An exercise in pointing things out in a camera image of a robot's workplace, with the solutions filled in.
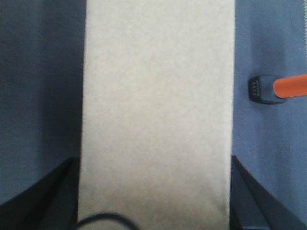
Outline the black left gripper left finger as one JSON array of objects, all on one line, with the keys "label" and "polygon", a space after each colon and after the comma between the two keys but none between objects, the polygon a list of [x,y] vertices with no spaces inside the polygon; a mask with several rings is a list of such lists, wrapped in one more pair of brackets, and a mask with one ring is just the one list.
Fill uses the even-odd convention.
[{"label": "black left gripper left finger", "polygon": [[70,230],[77,221],[80,160],[68,158],[0,206],[2,230]]}]

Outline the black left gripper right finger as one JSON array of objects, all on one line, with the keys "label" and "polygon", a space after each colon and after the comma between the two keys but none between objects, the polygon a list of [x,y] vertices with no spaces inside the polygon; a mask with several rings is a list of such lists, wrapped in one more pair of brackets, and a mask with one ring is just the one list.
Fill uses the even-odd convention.
[{"label": "black left gripper right finger", "polygon": [[231,230],[305,230],[307,225],[271,195],[241,164],[231,158]]}]

